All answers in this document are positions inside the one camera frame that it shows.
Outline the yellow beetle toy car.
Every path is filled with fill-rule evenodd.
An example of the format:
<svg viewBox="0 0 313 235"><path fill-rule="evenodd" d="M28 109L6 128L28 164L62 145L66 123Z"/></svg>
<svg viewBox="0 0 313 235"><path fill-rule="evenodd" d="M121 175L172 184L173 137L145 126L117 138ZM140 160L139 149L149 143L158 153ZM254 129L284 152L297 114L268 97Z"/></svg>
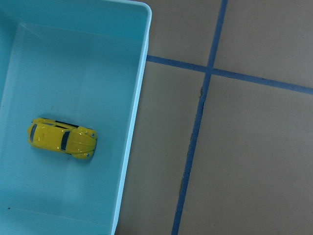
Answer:
<svg viewBox="0 0 313 235"><path fill-rule="evenodd" d="M35 148L83 160L93 157L98 139L93 129L44 117L32 120L27 134L28 143Z"/></svg>

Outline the turquoise plastic bin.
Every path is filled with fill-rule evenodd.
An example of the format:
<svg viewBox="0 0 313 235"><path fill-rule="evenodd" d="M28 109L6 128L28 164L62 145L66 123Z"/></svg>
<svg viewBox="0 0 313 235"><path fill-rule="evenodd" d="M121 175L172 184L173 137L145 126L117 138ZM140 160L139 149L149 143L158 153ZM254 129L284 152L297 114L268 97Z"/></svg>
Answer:
<svg viewBox="0 0 313 235"><path fill-rule="evenodd" d="M115 233L151 19L131 0L1 1L1 234ZM93 158L32 147L38 117L96 130Z"/></svg>

